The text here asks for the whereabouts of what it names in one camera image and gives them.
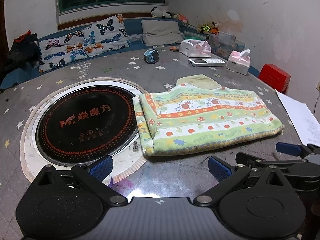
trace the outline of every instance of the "metal bolt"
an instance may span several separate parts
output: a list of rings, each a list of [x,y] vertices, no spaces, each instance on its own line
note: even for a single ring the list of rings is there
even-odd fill
[[[206,195],[202,195],[196,198],[197,201],[201,204],[207,204],[210,203],[212,201],[212,198]]]
[[[110,198],[110,202],[113,204],[121,204],[124,201],[125,201],[125,197],[120,195],[115,195]]]

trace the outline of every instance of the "white star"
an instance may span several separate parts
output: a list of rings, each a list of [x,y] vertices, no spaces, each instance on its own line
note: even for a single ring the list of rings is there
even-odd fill
[[[36,108],[36,106],[31,106],[31,108],[29,108],[30,112],[35,108]]]
[[[172,85],[169,85],[168,83],[164,85],[165,88],[172,88]]]
[[[22,125],[23,125],[23,123],[22,123],[22,122],[23,122],[23,121],[20,121],[20,122],[17,124],[18,130],[19,130],[20,126],[22,126]]]

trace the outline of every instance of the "blue gripper pad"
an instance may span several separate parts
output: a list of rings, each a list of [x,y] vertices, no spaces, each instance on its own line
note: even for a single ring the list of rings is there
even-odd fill
[[[88,166],[88,172],[98,181],[102,182],[113,169],[112,157],[107,155]]]
[[[292,156],[300,156],[302,153],[300,145],[283,143],[283,142],[278,142],[276,144],[276,151],[280,153],[289,154]]]
[[[213,156],[209,158],[208,168],[211,175],[219,182],[223,181],[234,172],[233,166],[220,158]]]

